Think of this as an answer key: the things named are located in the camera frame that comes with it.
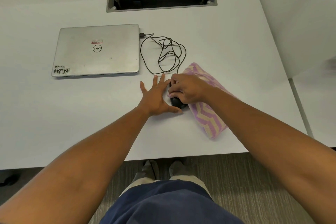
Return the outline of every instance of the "person's left hand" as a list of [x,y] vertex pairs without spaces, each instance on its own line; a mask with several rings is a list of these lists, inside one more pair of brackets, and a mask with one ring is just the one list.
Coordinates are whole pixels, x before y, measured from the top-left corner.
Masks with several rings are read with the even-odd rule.
[[165,74],[161,75],[159,83],[158,76],[154,75],[153,86],[149,91],[146,90],[144,83],[140,82],[142,99],[138,107],[148,112],[150,116],[160,115],[164,112],[182,113],[181,109],[170,106],[163,100],[162,95],[169,82],[170,79],[165,81]]

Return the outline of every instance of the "red and white sticker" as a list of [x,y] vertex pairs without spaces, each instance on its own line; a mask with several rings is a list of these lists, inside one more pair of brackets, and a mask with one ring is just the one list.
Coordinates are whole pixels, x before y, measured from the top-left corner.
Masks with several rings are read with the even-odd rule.
[[98,40],[98,39],[96,39],[96,40],[92,40],[91,43],[92,43],[92,44],[102,44],[102,43],[103,43],[103,40]]

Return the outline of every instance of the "laptop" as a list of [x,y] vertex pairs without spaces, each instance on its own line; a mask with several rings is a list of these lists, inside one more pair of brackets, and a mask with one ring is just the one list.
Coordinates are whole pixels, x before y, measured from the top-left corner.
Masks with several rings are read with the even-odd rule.
[[139,25],[61,28],[53,77],[139,71]]

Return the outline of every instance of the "person's right hand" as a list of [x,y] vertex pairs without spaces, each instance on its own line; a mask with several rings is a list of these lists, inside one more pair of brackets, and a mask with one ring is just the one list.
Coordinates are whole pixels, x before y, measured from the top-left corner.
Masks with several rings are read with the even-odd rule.
[[210,88],[213,87],[195,75],[173,74],[168,93],[170,97],[179,98],[184,104],[193,104],[205,102]]

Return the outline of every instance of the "shirt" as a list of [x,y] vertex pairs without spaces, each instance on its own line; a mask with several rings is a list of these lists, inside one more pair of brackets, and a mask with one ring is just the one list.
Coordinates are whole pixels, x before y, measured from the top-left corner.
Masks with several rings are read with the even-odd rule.
[[243,223],[189,181],[157,181],[127,190],[100,224]]

